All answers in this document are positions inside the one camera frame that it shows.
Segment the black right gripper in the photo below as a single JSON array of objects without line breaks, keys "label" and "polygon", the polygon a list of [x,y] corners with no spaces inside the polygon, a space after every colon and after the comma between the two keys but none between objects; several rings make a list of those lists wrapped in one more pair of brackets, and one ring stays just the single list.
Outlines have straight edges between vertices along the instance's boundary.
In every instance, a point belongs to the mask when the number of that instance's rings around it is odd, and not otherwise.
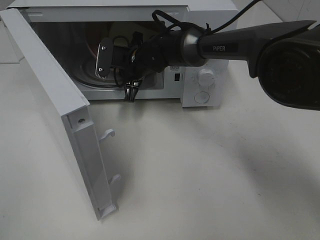
[{"label": "black right gripper", "polygon": [[169,64],[161,46],[161,35],[156,35],[141,45],[132,47],[113,47],[111,67],[118,70],[122,83],[114,80],[124,89],[124,101],[134,102],[146,76],[162,72]]}]

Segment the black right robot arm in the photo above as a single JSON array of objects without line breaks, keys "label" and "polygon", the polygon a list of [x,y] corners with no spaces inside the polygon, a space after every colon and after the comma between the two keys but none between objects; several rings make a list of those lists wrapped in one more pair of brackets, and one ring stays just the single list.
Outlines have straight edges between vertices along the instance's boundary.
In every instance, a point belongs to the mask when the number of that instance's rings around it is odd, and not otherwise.
[{"label": "black right robot arm", "polygon": [[168,29],[141,45],[113,48],[110,65],[123,70],[125,99],[139,79],[168,66],[201,67],[209,60],[245,61],[249,76],[280,105],[320,108],[320,27],[313,20],[270,23],[216,33],[194,26]]}]

